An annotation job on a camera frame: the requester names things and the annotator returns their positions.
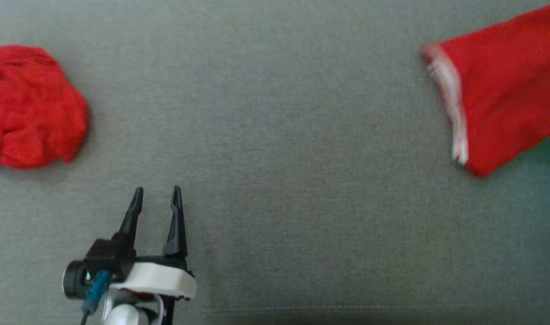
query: red cloth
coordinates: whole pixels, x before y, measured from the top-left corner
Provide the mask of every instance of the red cloth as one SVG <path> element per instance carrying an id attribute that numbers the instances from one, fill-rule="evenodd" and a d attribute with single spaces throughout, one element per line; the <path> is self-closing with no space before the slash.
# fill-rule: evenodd
<path id="1" fill-rule="evenodd" d="M 452 156 L 476 175 L 550 136 L 550 5 L 422 55 L 452 122 Z"/>
<path id="2" fill-rule="evenodd" d="M 0 164 L 69 163 L 87 128 L 87 103 L 54 58 L 39 47 L 0 47 Z"/>

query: blue cable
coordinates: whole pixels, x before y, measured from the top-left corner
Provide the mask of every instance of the blue cable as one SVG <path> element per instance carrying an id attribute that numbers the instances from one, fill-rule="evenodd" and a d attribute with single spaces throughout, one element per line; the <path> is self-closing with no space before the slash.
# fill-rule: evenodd
<path id="1" fill-rule="evenodd" d="M 98 271 L 93 280 L 93 284 L 87 291 L 87 298 L 83 302 L 81 311 L 83 311 L 83 321 L 81 325 L 84 325 L 89 315 L 93 315 L 98 309 L 98 304 L 102 296 L 107 292 L 110 283 L 112 282 L 112 274 L 108 271 Z"/>

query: crumpled red cloth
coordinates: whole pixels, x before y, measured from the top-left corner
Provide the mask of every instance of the crumpled red cloth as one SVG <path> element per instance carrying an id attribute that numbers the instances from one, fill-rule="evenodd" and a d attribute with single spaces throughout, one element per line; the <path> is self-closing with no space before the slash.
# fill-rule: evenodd
<path id="1" fill-rule="evenodd" d="M 69 163 L 87 136 L 87 103 L 44 49 L 0 47 L 0 164 Z"/>

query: gray surface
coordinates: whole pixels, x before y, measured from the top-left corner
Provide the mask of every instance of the gray surface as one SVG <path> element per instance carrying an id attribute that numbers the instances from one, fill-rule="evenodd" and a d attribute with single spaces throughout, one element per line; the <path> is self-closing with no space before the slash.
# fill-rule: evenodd
<path id="1" fill-rule="evenodd" d="M 92 114 L 73 164 L 0 168 L 0 324 L 76 324 L 66 264 L 139 185 L 159 253 L 174 184 L 177 323 L 549 323 L 550 158 L 456 167 L 417 57 L 545 3 L 0 0 L 0 45 L 46 48 Z"/>

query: white trim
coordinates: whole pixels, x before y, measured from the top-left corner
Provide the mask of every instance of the white trim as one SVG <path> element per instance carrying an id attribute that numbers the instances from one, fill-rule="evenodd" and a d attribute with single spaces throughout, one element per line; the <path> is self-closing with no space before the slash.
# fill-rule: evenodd
<path id="1" fill-rule="evenodd" d="M 430 75 L 442 92 L 444 105 L 452 123 L 452 158 L 461 165 L 468 160 L 466 116 L 461 101 L 461 80 L 454 63 L 438 45 L 430 45 L 424 54 L 432 60 L 428 65 Z"/>

